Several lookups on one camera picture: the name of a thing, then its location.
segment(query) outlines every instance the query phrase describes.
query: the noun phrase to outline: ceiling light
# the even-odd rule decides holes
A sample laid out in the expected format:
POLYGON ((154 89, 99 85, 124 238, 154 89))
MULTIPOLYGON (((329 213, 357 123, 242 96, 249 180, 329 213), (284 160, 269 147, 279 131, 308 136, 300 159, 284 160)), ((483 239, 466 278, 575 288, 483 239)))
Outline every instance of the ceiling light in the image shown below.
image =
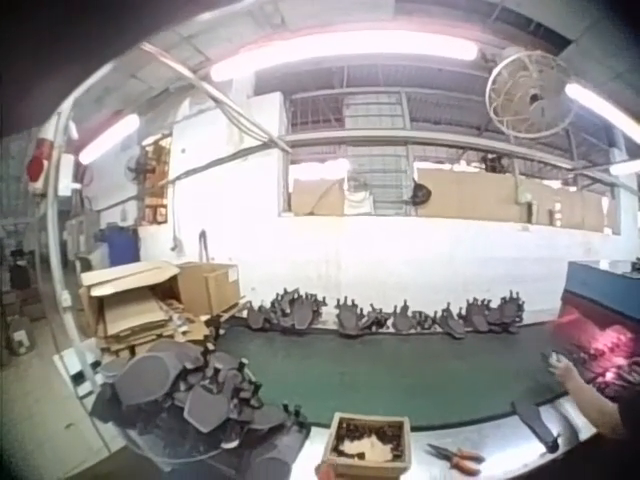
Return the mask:
POLYGON ((576 102, 608 120, 631 140, 640 143, 640 125, 618 107, 577 83, 569 83, 565 92, 576 102))
POLYGON ((471 61, 478 55, 478 46, 462 38, 405 30, 317 33, 240 52, 215 64, 210 73, 220 82, 300 60, 367 54, 434 55, 471 61))
POLYGON ((609 173, 616 177, 620 175, 631 175, 640 172, 640 160, 624 160, 620 163, 614 163, 609 167, 609 173))
POLYGON ((135 113, 127 115, 115 125, 105 130, 98 138, 87 145, 78 155, 78 160, 87 165, 109 151, 140 127, 140 117, 135 113))

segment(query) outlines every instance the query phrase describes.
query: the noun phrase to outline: pliers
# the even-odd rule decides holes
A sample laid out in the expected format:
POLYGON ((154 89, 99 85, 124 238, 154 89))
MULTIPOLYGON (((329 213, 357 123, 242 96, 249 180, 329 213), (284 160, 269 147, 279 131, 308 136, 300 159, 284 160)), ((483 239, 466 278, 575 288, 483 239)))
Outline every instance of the pliers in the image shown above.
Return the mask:
POLYGON ((449 450, 448 448, 439 447, 431 443, 427 444, 431 448, 431 455, 446 462, 449 462, 451 468, 457 470, 463 475, 469 477, 475 477, 480 475, 480 469, 469 462, 483 463, 485 458, 477 452, 470 452, 459 448, 457 451, 449 450))

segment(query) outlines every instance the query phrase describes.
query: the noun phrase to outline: conveyor belt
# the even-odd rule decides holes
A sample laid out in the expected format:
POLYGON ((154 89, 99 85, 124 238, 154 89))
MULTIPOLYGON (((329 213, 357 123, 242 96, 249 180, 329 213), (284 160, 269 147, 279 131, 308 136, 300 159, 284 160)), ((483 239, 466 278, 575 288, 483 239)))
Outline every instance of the conveyor belt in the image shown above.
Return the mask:
POLYGON ((266 401, 304 406, 312 424, 336 411, 407 415, 414 430, 484 422, 511 414, 515 399, 541 404, 562 391, 541 363, 551 325, 518 335, 336 335, 300 337, 229 328, 219 347, 249 360, 266 401))

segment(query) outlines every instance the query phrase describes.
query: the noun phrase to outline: person's hand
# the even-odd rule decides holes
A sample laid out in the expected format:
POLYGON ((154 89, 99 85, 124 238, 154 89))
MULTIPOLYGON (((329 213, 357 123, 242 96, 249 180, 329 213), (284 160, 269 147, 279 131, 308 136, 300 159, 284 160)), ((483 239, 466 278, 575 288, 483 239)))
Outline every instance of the person's hand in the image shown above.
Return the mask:
POLYGON ((336 480, 336 472, 333 465, 321 463, 316 467, 316 477, 318 480, 336 480))
POLYGON ((553 353, 550 356, 549 370, 555 375, 558 381, 565 386, 580 378, 580 374, 573 363, 559 353, 553 353))

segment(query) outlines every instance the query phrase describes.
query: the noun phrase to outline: small wooden crate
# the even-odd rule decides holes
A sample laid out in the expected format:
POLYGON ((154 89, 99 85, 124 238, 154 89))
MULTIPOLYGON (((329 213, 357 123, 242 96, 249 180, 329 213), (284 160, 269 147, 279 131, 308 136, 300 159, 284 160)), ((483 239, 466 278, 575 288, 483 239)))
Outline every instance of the small wooden crate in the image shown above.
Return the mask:
POLYGON ((375 415, 357 415, 354 413, 337 412, 333 416, 329 439, 322 456, 323 462, 329 462, 335 466, 338 478, 400 478, 411 468, 411 426, 407 417, 380 417, 375 415), (333 451, 336 434, 340 422, 366 423, 366 424, 402 424, 402 450, 403 457, 400 461, 373 462, 368 460, 353 460, 336 457, 333 451))

